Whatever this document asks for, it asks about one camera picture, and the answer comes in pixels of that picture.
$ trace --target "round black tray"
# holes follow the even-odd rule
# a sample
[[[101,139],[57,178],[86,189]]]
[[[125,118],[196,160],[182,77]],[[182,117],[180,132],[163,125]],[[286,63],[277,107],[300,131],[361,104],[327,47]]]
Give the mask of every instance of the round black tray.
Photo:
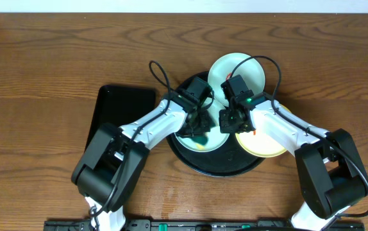
[[[188,87],[196,76],[207,81],[208,71],[198,73],[185,80],[178,88]],[[234,134],[219,148],[208,152],[191,151],[177,140],[174,134],[167,137],[172,151],[188,167],[209,176],[236,176],[252,170],[261,164],[264,158],[256,157],[244,150]]]

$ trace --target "wood grain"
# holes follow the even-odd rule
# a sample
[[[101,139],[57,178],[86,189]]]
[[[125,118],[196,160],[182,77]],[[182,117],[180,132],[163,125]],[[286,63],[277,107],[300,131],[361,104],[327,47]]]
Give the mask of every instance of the wood grain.
[[[277,60],[279,100],[312,124],[349,131],[368,171],[368,15],[0,13],[0,230],[87,215],[70,176],[100,86],[164,92],[149,60],[176,87],[231,52]],[[276,72],[262,64],[271,92]],[[211,178],[163,141],[125,208],[153,219],[251,220],[286,218],[302,202],[288,154],[241,176]],[[351,212],[367,206],[362,200]],[[362,221],[368,230],[368,217]]]

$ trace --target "black cable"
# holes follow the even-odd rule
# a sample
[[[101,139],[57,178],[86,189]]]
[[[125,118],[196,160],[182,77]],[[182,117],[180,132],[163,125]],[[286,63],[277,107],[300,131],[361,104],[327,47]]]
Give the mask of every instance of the black cable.
[[[89,214],[96,213],[96,210],[97,210],[97,207],[94,205],[93,207],[90,208],[88,213]],[[94,230],[99,230],[100,223],[99,223],[98,217],[94,216],[93,219],[94,219],[94,222],[96,223],[96,225],[94,226]]]
[[[202,107],[200,109],[200,111],[201,112],[205,112],[207,109],[209,109],[211,107],[211,105],[212,105],[213,102],[214,102],[214,90],[211,90],[211,102],[207,106]]]
[[[280,115],[280,117],[282,117],[284,120],[286,120],[289,123],[295,125],[299,129],[302,129],[302,131],[306,132],[307,134],[313,135],[314,137],[322,140],[323,142],[325,142],[326,144],[328,144],[331,148],[333,148],[341,157],[343,157],[347,162],[349,162],[349,164],[351,164],[355,168],[355,171],[359,174],[359,176],[362,179],[362,182],[364,183],[364,186],[365,186],[365,188],[366,188],[366,190],[368,192],[368,181],[367,181],[365,175],[361,172],[360,168],[353,162],[352,158],[344,150],[340,149],[338,146],[334,145],[334,143],[332,143],[331,141],[325,139],[324,137],[322,137],[322,136],[320,136],[320,135],[312,132],[309,127],[308,128],[305,128],[305,127],[301,126],[300,124],[297,124],[295,121],[289,119],[287,116],[285,116],[282,113],[280,113],[279,108],[276,108],[275,107],[275,102],[274,101],[275,101],[276,94],[278,92],[278,88],[281,85],[282,73],[281,73],[281,68],[279,67],[279,65],[272,58],[269,58],[269,57],[263,56],[263,55],[250,56],[250,57],[246,58],[245,60],[243,60],[241,63],[239,63],[237,66],[235,66],[234,70],[231,73],[230,78],[233,76],[234,72],[237,70],[237,68],[240,65],[242,65],[244,62],[246,62],[246,61],[248,61],[250,59],[253,59],[253,58],[264,58],[266,60],[269,60],[269,61],[271,61],[276,66],[276,68],[278,70],[278,82],[277,82],[277,84],[275,86],[274,93],[272,93],[272,99],[271,99],[271,106],[272,106],[272,109],[274,110],[274,112],[277,113],[278,115]],[[337,214],[335,216],[337,218],[340,218],[340,217],[362,218],[362,217],[368,216],[368,210],[366,212],[361,213],[361,214],[345,214],[345,213],[341,213],[341,214]]]
[[[160,68],[161,72],[163,73],[164,75],[164,78],[165,78],[165,82],[162,82],[158,77],[157,75],[154,73],[153,71],[153,66],[152,64],[156,64],[158,66],[158,68]],[[117,186],[120,182],[120,178],[121,178],[121,175],[122,175],[122,172],[124,170],[124,166],[126,165],[126,162],[128,160],[128,157],[130,155],[130,150],[131,150],[131,147],[134,143],[134,140],[135,140],[135,137],[140,133],[140,131],[145,127],[147,126],[149,123],[153,122],[155,119],[159,118],[160,116],[162,116],[164,113],[167,112],[169,106],[170,106],[170,99],[171,99],[171,88],[170,88],[170,81],[169,81],[169,78],[167,76],[167,74],[165,73],[163,67],[156,61],[152,60],[149,62],[149,68],[150,68],[150,71],[151,71],[151,74],[153,74],[153,76],[164,86],[167,87],[167,91],[168,91],[168,95],[169,95],[169,98],[167,99],[167,104],[165,106],[165,108],[159,113],[157,114],[156,116],[154,116],[153,118],[149,119],[148,121],[146,121],[145,123],[143,123],[141,126],[137,127],[136,131],[134,132],[133,136],[131,137],[130,139],[130,142],[128,144],[128,147],[127,147],[127,150],[124,154],[124,157],[123,157],[123,161],[121,163],[121,166],[119,168],[119,174],[117,175],[117,178],[115,179],[115,182],[114,182],[114,186],[110,192],[110,194],[108,195],[107,197],[107,200],[106,202],[103,204],[103,206],[97,211],[97,212],[93,212],[92,210],[89,211],[90,213],[90,216],[93,217],[93,218],[96,218],[98,215],[100,215],[107,207],[108,205],[110,204],[111,200],[113,199],[113,196],[115,194],[115,192],[117,191]]]

